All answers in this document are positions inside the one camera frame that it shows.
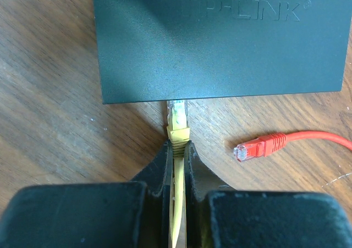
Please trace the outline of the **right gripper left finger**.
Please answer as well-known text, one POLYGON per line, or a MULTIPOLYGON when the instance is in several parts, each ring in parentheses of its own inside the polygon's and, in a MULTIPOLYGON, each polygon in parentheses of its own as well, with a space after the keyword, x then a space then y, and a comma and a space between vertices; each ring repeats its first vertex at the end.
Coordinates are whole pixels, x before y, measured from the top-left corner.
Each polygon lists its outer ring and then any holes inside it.
POLYGON ((1 247, 171 247, 172 147, 130 181, 28 186, 1 216, 1 247))

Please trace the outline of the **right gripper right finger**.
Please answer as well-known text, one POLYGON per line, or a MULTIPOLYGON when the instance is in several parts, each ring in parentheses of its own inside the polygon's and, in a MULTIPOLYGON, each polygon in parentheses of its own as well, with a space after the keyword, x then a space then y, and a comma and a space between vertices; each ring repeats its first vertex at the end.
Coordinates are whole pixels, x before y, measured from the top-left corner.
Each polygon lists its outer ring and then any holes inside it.
POLYGON ((239 191, 185 147, 188 247, 351 247, 351 224, 317 192, 239 191))

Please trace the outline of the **black network switch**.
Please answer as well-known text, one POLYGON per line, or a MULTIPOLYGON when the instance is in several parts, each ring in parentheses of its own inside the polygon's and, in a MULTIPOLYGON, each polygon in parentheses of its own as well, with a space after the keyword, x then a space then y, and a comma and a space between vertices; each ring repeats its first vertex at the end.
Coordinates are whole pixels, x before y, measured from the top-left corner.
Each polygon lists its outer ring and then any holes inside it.
POLYGON ((105 104, 342 88, 351 0, 93 0, 105 104))

